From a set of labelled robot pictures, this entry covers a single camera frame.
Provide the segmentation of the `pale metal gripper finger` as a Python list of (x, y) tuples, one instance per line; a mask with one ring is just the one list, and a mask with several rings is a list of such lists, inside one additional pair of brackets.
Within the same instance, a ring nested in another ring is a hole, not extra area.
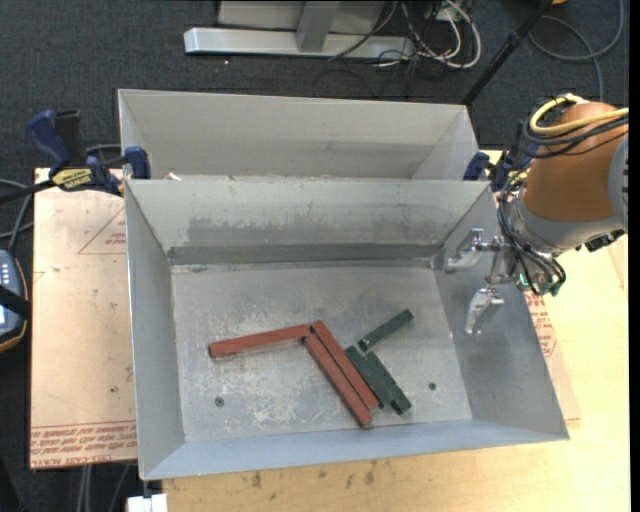
[(488, 321), (504, 304), (496, 288), (481, 288), (473, 295), (466, 313), (465, 332), (473, 335), (480, 332), (483, 320)]
[(454, 273), (474, 266), (486, 251), (483, 235), (483, 228), (471, 228), (458, 244), (454, 255), (447, 259), (445, 271)]

